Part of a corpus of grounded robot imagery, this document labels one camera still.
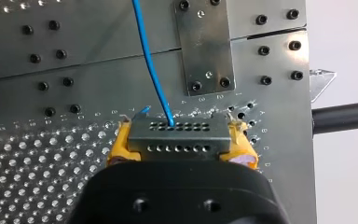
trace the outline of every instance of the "metal surface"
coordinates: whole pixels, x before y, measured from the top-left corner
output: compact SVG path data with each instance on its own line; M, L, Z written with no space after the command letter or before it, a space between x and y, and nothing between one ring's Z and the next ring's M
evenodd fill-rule
M173 0L141 5L151 50L180 48ZM291 8L300 11L297 20L285 18ZM229 0L227 14L232 39L306 24L305 1ZM265 25L255 24L258 14L268 16ZM60 30L49 30L51 20ZM24 35L24 25L34 34ZM67 52L66 59L56 58L58 49ZM31 54L39 54L41 62L30 63ZM0 78L134 55L142 55L142 49L130 1L0 0Z
M310 70L310 101L315 103L319 96L336 79L337 73L326 70Z
M129 151L140 152L143 161L217 161L220 154L228 153L231 137L224 114L175 121L175 127L169 127L166 119L136 119L131 124Z
M292 51L288 48L293 40L302 42L301 50ZM276 189L293 223L315 224L307 33L241 39L233 41L231 45L237 89L201 97L186 96L180 51L154 55L173 114L176 117L209 117L215 111L230 111L233 116L241 117L248 123L253 121L254 125L250 126L247 135L259 153L259 172ZM260 46L269 46L270 54L258 55ZM293 81L290 78L293 71L302 71L304 78ZM272 84L260 85L262 76L272 77ZM65 77L71 77L74 85L63 86ZM49 84L48 91L37 89L41 81ZM81 105L80 114L69 111L73 104ZM141 57L0 79L0 162L5 167L0 168L0 176L7 176L5 183L0 182L0 221L12 223L18 218L20 223L40 223L46 216L49 221L63 223L57 219L65 220L73 208L65 201L77 201L78 194L74 196L74 193L78 191L79 183L86 182L86 175L87 178L91 176L91 165L95 165L97 170L104 167L102 152L106 151L104 148L110 148L115 140L117 122L122 120L119 115L132 116L145 105L152 106L151 116L163 117L145 61ZM46 107L54 107L56 115L45 118ZM113 128L113 131L104 131L106 137L101 139L98 135L105 129L107 121L112 124L108 123L106 127ZM78 135L74 137L73 144L68 145L64 139L74 128L78 128ZM50 140L57 134L57 130L60 134L58 138L54 137L56 145L52 145ZM34 143L42 131L48 135L47 140L39 139L43 143L39 149ZM87 141L83 140L84 133L89 135L89 139L84 135ZM15 143L11 144L13 149L8 154L5 144L10 144L11 139ZM26 149L20 148L24 146L21 142L25 143ZM66 150L62 152L61 148L65 146ZM45 157L48 157L48 164L55 165L52 168L39 161L47 148L51 151ZM28 153L32 149L36 149L36 154L31 157ZM93 151L92 157L87 156L90 155L90 152L87 153L89 149ZM8 156L16 152L21 153L17 159L13 159L17 165L10 166ZM78 158L66 167L65 163L71 161L69 158L72 152L77 153ZM54 155L59 153L63 153L63 159L55 161ZM32 160L30 165L24 163L26 157ZM41 165L43 169L33 171L36 165ZM76 167L84 173L71 179L75 176ZM61 169L67 175L59 175ZM43 177L46 171L51 173L51 177ZM30 173L35 173L34 179L29 178ZM21 181L16 182L11 177L14 175L19 175ZM34 188L41 180L47 181L39 187L46 193L34 194ZM29 187L24 187L23 182L29 182ZM11 184L16 184L13 190L10 190ZM64 184L70 185L67 191L62 189ZM48 192L49 185L54 185L53 192ZM12 191L9 198L5 197L6 190ZM45 194L48 195L47 200L43 198ZM55 200L59 203L54 203L56 207L53 207L52 202ZM37 202L43 202L45 209L40 210ZM12 204L16 210L10 210Z
M235 90L229 41L227 3L175 1L189 95Z

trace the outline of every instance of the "black plastic part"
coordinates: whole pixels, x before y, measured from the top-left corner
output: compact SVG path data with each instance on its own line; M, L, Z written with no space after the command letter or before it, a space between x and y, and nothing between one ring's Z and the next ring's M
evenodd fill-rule
M56 111L53 107L48 107L45 109L45 115L47 117L53 117L56 114Z
M299 15L300 15L300 12L297 9L290 9L287 12L286 18L288 20L295 20L298 18Z
M61 25L58 21L49 21L48 28L53 31L58 31L61 28Z
M290 44L289 44L289 49L290 50L299 50L299 49L301 49L301 42L299 42L299 41L292 41L292 42L290 42Z
M66 87L71 87L75 83L74 79L71 77L65 77L62 81L62 84Z
M269 20L269 18L266 15L259 15L257 16L257 18L255 19L255 23L257 25L264 25L267 23L267 21Z
M42 62L42 57L40 57L40 55L38 55L38 54L31 54L30 62L31 63L40 63L40 62Z
M258 49L258 54L259 54L259 55L262 55L262 56L267 56L267 55L269 55L269 52L270 52L270 49L269 49L269 47L267 47L267 46L261 46L261 47Z
M39 82L37 84L37 88L40 90L40 91L48 91L48 83L47 82Z
M179 8L180 8L182 11L188 11L188 9L190 8L190 2L187 1L187 0L181 1L181 2L179 3Z
M34 34L34 28L30 25L23 25L21 29L22 29L22 33L24 35L33 35Z
M218 6L220 4L221 0L211 0L211 4L214 6Z
M358 104L312 110L313 133L334 133L358 129Z
M263 76L260 79L260 83L265 85L265 86L269 86L272 84L272 77L269 76Z
M71 111L71 113L78 114L81 111L81 106L80 105L71 105L71 107L69 108L69 111Z
M228 88L230 84L231 84L231 81L229 80L228 77L222 77L220 79L220 86L222 86L223 88Z
M267 179L245 166L222 161L123 161L89 181L68 223L288 221Z

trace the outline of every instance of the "blue wire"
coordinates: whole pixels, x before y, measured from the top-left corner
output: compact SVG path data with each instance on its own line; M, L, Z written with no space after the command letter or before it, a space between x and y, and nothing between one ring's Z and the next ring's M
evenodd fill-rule
M168 119L170 126L174 126L173 115L168 105L167 99L165 98L164 91L159 84L156 69L153 65L152 56L150 54L149 45L147 44L147 36L144 25L144 18L142 16L141 6L139 0L132 0L133 9L135 10L136 22L138 23L139 36L141 37L142 49L144 50L144 55L146 59L147 68L149 69L150 76L153 80L159 101L161 102L162 108L164 110L165 116Z

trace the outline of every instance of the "black rod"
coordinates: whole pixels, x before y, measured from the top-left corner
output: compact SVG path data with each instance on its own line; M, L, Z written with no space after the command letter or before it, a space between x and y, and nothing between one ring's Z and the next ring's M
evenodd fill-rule
M312 110L313 133L333 133L358 129L358 104Z

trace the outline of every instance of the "white wall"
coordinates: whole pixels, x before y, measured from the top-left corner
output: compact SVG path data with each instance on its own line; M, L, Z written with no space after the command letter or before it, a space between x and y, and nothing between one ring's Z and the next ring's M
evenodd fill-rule
M314 108L358 103L358 0L308 0L310 67L338 72ZM358 131L314 137L318 224L358 223Z

